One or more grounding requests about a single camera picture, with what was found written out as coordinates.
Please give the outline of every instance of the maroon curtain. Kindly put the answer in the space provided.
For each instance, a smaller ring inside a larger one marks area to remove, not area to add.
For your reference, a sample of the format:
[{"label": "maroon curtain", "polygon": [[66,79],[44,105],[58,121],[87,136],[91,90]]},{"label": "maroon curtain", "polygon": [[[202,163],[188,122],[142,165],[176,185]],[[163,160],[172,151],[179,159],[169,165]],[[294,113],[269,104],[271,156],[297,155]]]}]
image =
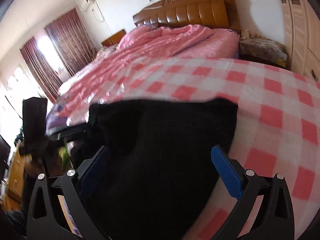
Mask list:
[{"label": "maroon curtain", "polygon": [[44,29],[70,76],[76,74],[94,59],[97,51],[76,9],[62,15]]},{"label": "maroon curtain", "polygon": [[39,86],[48,99],[54,103],[62,82],[39,50],[36,39],[32,37],[20,51]]}]

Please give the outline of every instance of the wooden cabinet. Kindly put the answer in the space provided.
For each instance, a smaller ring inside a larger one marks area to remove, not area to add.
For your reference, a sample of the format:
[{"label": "wooden cabinet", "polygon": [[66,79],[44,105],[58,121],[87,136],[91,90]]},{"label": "wooden cabinet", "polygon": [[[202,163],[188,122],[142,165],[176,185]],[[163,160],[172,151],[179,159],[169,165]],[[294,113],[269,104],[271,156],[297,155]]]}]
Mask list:
[{"label": "wooden cabinet", "polygon": [[17,148],[9,168],[7,192],[3,201],[3,210],[11,211],[20,208],[24,184],[24,163],[30,156],[20,156]]},{"label": "wooden cabinet", "polygon": [[114,44],[117,44],[121,41],[122,37],[126,34],[125,30],[121,30],[118,33],[112,35],[110,38],[107,38],[105,41],[101,42],[102,46],[109,47]]},{"label": "wooden cabinet", "polygon": [[281,0],[288,67],[312,79],[320,77],[320,20],[307,0]]}]

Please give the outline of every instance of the bed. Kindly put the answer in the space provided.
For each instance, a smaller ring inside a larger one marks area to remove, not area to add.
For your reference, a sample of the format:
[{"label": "bed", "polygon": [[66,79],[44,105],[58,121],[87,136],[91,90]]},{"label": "bed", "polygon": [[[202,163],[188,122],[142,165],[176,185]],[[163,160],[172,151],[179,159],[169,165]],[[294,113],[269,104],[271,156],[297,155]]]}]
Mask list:
[{"label": "bed", "polygon": [[[320,207],[320,83],[236,59],[235,0],[162,0],[133,20],[138,27],[116,51],[102,53],[77,74],[48,115],[48,126],[85,121],[93,102],[228,98],[239,105],[229,156],[261,176],[284,175],[297,239]],[[209,240],[235,203],[219,180],[184,240]],[[250,230],[260,203],[258,198],[241,235]]]}]

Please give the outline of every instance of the bedside table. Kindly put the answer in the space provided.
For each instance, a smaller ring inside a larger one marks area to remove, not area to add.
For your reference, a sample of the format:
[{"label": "bedside table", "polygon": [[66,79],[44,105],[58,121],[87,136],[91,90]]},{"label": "bedside table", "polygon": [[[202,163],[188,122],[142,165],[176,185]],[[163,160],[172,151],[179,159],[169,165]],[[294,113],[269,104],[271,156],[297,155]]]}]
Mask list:
[{"label": "bedside table", "polygon": [[20,209],[24,185],[24,163],[25,159],[29,158],[31,158],[30,155],[20,156],[19,148],[17,146],[16,152],[11,160],[9,173],[6,181],[6,193],[4,195],[4,200],[2,204],[2,208],[4,211]]},{"label": "bedside table", "polygon": [[239,58],[276,67],[286,68],[287,54],[277,41],[249,37],[239,42]]},{"label": "bedside table", "polygon": [[112,35],[111,37],[107,38],[105,41],[101,42],[102,46],[110,47],[114,44],[117,44],[121,41],[122,37],[126,34],[125,30],[121,30],[118,33]]}]

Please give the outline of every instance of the wooden wardrobe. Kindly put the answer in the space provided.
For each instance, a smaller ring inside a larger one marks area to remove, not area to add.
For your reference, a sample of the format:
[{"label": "wooden wardrobe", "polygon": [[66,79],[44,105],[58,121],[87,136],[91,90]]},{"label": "wooden wardrobe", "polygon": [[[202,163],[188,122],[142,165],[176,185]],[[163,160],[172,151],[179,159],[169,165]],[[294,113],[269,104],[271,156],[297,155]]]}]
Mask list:
[{"label": "wooden wardrobe", "polygon": [[320,78],[320,20],[307,0],[281,0],[285,22],[288,67]]}]

